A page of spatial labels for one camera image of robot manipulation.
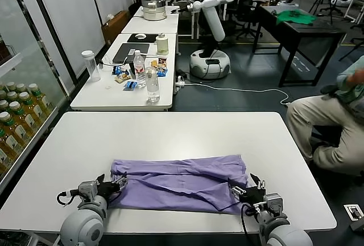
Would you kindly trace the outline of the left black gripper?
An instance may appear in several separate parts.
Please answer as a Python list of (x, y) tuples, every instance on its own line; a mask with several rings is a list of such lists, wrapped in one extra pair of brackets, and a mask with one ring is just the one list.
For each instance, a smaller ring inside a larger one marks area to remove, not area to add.
[(119, 194), (128, 184), (127, 175), (121, 175), (108, 182), (104, 182), (104, 179), (105, 174), (101, 174), (96, 178), (97, 195), (103, 198), (110, 198), (115, 194)]

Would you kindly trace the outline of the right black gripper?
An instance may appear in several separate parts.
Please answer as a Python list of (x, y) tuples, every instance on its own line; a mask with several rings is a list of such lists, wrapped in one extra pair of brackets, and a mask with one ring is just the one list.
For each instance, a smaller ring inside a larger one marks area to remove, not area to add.
[(241, 203), (259, 203), (263, 201), (263, 197), (266, 194), (265, 180), (261, 180), (260, 177), (250, 174), (251, 187), (245, 188), (243, 183), (236, 182), (232, 179), (228, 179), (228, 186), (230, 192), (239, 198)]

